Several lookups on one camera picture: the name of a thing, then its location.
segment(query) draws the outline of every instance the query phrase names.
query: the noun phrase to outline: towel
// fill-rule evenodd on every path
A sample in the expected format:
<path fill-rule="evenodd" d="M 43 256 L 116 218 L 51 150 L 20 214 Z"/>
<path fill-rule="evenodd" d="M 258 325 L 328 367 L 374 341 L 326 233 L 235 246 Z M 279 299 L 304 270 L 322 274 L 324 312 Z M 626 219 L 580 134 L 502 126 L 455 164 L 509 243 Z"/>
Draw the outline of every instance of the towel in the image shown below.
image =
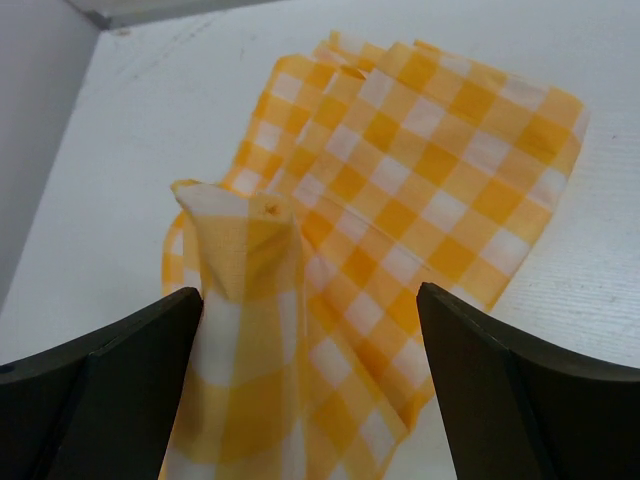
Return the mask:
<path fill-rule="evenodd" d="M 173 186 L 164 292 L 205 307 L 164 478 L 382 477 L 434 395 L 419 285 L 489 310 L 587 122 L 421 41 L 334 32 L 278 60 L 225 178 Z"/>

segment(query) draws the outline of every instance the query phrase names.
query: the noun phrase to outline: tabletop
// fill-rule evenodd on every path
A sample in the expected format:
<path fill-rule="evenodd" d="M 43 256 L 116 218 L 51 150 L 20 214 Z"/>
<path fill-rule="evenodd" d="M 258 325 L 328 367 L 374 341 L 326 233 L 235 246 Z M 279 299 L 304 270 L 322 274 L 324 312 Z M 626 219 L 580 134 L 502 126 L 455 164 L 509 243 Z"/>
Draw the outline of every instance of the tabletop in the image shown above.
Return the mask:
<path fill-rule="evenodd" d="M 493 314 L 640 367 L 639 24 L 637 0 L 281 0 L 103 33 L 0 315 L 0 364 L 156 300 L 171 182 L 220 179 L 275 60 L 337 29 L 420 38 L 587 104 L 567 190 Z M 437 403 L 387 478 L 455 478 Z"/>

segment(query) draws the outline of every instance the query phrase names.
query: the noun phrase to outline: cloth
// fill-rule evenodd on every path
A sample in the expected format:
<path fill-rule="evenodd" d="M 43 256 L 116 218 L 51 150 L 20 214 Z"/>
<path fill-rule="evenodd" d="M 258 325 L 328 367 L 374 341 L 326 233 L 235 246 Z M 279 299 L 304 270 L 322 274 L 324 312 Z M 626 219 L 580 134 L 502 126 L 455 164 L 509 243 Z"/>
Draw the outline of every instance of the cloth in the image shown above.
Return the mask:
<path fill-rule="evenodd" d="M 434 394 L 420 283 L 490 309 L 587 119 L 420 41 L 280 59 L 222 182 L 174 186 L 164 292 L 205 308 L 163 475 L 380 478 Z"/>

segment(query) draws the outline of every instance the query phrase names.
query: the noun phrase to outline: black object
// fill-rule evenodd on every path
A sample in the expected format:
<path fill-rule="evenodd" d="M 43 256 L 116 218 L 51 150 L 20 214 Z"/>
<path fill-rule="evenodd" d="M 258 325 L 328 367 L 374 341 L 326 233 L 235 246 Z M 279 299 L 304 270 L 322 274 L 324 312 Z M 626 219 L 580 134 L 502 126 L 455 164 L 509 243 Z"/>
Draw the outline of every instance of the black object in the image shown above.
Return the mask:
<path fill-rule="evenodd" d="M 185 288 L 0 366 L 0 479 L 156 480 L 201 310 Z"/>
<path fill-rule="evenodd" d="M 418 309 L 460 480 L 640 479 L 640 370 L 560 348 L 432 284 Z"/>

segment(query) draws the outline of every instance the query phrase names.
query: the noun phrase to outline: gray wall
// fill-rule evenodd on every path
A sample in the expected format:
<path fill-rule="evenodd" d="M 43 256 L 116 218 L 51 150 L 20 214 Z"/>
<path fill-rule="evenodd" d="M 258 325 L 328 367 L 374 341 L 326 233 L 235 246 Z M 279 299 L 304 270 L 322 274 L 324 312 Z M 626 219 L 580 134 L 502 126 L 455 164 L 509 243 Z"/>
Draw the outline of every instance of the gray wall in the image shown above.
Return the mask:
<path fill-rule="evenodd" d="M 63 0 L 0 0 L 0 307 L 98 33 Z"/>

